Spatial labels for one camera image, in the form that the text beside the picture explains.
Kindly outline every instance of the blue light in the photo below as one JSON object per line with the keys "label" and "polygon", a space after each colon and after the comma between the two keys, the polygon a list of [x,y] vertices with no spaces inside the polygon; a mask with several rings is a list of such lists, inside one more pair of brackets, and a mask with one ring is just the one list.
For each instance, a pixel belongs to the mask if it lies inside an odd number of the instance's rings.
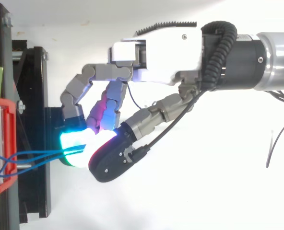
{"label": "blue light", "polygon": [[65,157],[70,165],[84,168],[88,167],[89,160],[94,152],[114,136],[116,136],[114,131],[102,130],[95,135],[92,129],[87,128],[82,131],[62,133],[60,141],[63,149],[77,145],[86,145],[82,153]]}

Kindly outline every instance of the blue wire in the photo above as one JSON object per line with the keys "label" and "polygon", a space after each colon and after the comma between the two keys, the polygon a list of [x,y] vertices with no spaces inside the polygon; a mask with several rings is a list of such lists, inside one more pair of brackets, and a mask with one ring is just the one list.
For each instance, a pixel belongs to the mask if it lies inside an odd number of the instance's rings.
{"label": "blue wire", "polygon": [[60,159],[60,158],[63,158],[63,157],[69,156],[69,155],[81,153],[81,152],[83,152],[83,150],[77,151],[77,152],[72,152],[72,153],[69,153],[69,154],[66,154],[66,155],[56,156],[56,157],[51,158],[51,159],[49,159],[49,160],[43,161],[43,162],[41,162],[41,163],[39,163],[39,164],[33,165],[33,166],[31,166],[30,168],[28,168],[28,169],[24,169],[24,170],[21,170],[21,171],[19,171],[19,172],[12,173],[12,174],[8,174],[8,175],[0,175],[0,177],[2,177],[2,178],[8,178],[8,177],[11,177],[11,176],[17,176],[17,175],[20,175],[20,174],[25,173],[25,172],[27,172],[27,171],[30,171],[30,170],[32,170],[32,169],[35,169],[35,168],[37,168],[37,167],[39,167],[39,166],[41,166],[41,165],[44,165],[44,164],[46,164],[46,163],[49,163],[49,162],[51,162],[51,161],[53,161],[53,160]]}
{"label": "blue wire", "polygon": [[83,150],[86,145],[77,145],[73,147],[69,147],[67,149],[59,149],[59,150],[35,150],[35,151],[21,151],[17,152],[16,154],[13,154],[11,156],[11,159],[13,157],[16,157],[18,155],[23,155],[23,154],[43,154],[43,153],[51,153],[51,154],[56,154],[60,152],[67,152],[67,151],[73,151],[73,150]]}
{"label": "blue wire", "polygon": [[[4,158],[2,156],[0,156],[0,159],[4,160],[5,161],[5,164],[3,165],[3,167],[0,169],[0,173],[6,168],[7,164],[9,162],[11,163],[20,163],[20,164],[25,164],[25,163],[29,163],[29,162],[33,162],[33,161],[36,161],[36,160],[39,160],[41,158],[45,158],[45,157],[49,157],[51,155],[54,155],[56,153],[61,153],[61,152],[66,152],[66,151],[74,151],[74,150],[83,150],[85,147],[85,145],[78,145],[78,146],[73,146],[73,147],[69,147],[67,149],[60,149],[60,150],[42,150],[42,151],[21,151],[21,152],[17,152],[16,154],[13,154],[11,157],[9,157],[8,159],[7,158]],[[39,156],[39,157],[34,157],[34,158],[31,158],[31,159],[28,159],[28,160],[23,160],[23,161],[14,161],[12,160],[12,158],[14,158],[15,156],[18,156],[18,155],[23,155],[23,154],[43,154],[43,153],[47,153],[47,154],[44,154],[42,156]]]}

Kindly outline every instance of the metal rod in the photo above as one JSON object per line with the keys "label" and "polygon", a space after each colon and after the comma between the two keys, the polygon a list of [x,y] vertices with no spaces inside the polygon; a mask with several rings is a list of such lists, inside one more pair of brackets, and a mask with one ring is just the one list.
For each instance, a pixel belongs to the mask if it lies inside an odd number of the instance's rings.
{"label": "metal rod", "polygon": [[12,52],[12,61],[19,61],[21,59],[23,52],[22,51],[13,51]]}

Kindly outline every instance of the robotic finger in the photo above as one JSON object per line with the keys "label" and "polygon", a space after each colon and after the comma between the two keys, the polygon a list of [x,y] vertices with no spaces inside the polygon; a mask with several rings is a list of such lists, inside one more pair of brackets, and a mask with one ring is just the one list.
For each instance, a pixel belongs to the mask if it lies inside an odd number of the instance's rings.
{"label": "robotic finger", "polygon": [[86,122],[96,134],[101,130],[113,130],[118,127],[120,112],[125,98],[127,84],[120,81],[110,81],[102,98],[92,108]]}

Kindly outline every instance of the metal cylinder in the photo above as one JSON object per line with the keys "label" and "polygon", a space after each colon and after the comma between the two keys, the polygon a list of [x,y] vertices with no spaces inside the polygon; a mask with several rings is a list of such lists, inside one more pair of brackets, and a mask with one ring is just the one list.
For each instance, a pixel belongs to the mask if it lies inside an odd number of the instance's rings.
{"label": "metal cylinder", "polygon": [[266,48],[267,59],[262,79],[254,89],[284,90],[284,33],[259,33],[257,36]]}
{"label": "metal cylinder", "polygon": [[238,34],[227,56],[216,90],[245,90],[260,82],[266,68],[266,50],[259,39]]}

